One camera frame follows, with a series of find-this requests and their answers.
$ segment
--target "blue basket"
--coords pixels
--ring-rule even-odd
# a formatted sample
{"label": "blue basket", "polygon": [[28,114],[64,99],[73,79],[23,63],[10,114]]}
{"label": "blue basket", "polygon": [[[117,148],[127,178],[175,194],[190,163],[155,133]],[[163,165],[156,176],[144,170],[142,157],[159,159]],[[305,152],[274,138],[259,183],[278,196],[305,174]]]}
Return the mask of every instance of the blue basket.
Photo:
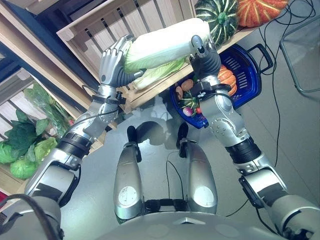
{"label": "blue basket", "polygon": [[[256,61],[250,55],[250,52],[254,49],[259,49],[262,52],[268,64],[266,68],[260,70]],[[237,109],[260,94],[261,73],[272,68],[273,62],[264,46],[260,43],[249,50],[244,50],[241,46],[234,44],[219,55],[221,63],[225,65],[227,69],[231,70],[235,76],[237,90],[231,98],[233,100],[233,107]],[[193,76],[194,73],[192,72],[178,81],[178,85],[180,86],[187,79],[192,79]],[[170,96],[172,103],[180,116],[197,129],[202,127],[206,128],[209,123],[202,114],[196,114],[193,117],[184,115],[182,109],[178,106],[175,88],[174,85],[170,87]]]}

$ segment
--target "basket handle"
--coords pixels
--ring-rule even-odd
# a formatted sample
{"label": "basket handle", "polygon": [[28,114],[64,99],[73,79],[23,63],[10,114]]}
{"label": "basket handle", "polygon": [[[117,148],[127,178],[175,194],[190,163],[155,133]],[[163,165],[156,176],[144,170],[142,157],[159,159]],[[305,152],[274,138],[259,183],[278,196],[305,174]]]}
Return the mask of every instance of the basket handle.
{"label": "basket handle", "polygon": [[251,52],[254,49],[259,49],[262,53],[262,55],[264,56],[266,62],[268,63],[268,66],[264,69],[259,69],[260,73],[264,73],[265,71],[267,71],[268,69],[272,68],[274,66],[274,62],[272,61],[269,53],[267,52],[266,48],[261,44],[258,43],[257,45],[253,46],[252,48],[250,48],[249,50],[247,50],[247,52]]}

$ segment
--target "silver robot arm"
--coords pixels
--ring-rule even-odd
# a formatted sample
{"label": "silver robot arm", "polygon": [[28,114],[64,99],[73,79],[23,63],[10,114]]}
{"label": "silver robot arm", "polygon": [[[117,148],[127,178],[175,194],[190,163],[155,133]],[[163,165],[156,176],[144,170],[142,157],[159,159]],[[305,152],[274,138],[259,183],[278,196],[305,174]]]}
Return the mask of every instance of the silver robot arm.
{"label": "silver robot arm", "polygon": [[28,181],[24,193],[44,210],[55,236],[45,235],[34,210],[27,202],[19,200],[6,211],[0,225],[3,239],[62,239],[60,207],[67,204],[80,180],[82,158],[89,154],[92,144],[118,116],[119,104],[124,104],[121,92],[116,88],[129,84],[142,76],[143,70],[125,73],[124,57],[133,37],[120,38],[102,54],[99,70],[100,86],[89,109],[64,134],[56,148],[43,160],[38,170]]}
{"label": "silver robot arm", "polygon": [[197,53],[190,60],[200,80],[191,93],[202,99],[202,113],[241,174],[239,182],[251,204],[267,210],[283,237],[319,239],[320,209],[301,196],[289,194],[267,156],[254,143],[243,118],[233,108],[228,86],[217,78],[220,59],[217,59],[214,44],[209,42],[203,46],[197,36],[193,37],[192,43]]}

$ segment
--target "green striped squash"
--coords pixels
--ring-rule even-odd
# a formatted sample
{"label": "green striped squash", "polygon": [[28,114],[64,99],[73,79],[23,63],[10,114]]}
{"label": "green striped squash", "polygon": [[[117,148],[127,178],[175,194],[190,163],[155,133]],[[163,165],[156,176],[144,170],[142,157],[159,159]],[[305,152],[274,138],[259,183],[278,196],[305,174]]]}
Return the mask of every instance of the green striped squash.
{"label": "green striped squash", "polygon": [[235,34],[238,27],[238,0],[199,0],[194,8],[196,17],[209,24],[216,48]]}

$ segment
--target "orange pumpkin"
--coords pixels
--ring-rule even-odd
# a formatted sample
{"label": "orange pumpkin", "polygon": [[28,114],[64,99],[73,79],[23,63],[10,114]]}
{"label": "orange pumpkin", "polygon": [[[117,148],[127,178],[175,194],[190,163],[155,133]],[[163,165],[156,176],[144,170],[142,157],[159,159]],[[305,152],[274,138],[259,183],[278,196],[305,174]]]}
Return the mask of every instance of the orange pumpkin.
{"label": "orange pumpkin", "polygon": [[236,77],[232,71],[228,70],[224,65],[221,65],[218,73],[218,79],[222,84],[228,84],[231,86],[231,90],[228,92],[229,96],[232,96],[237,91]]}
{"label": "orange pumpkin", "polygon": [[258,27],[276,18],[288,0],[238,0],[237,15],[242,27]]}

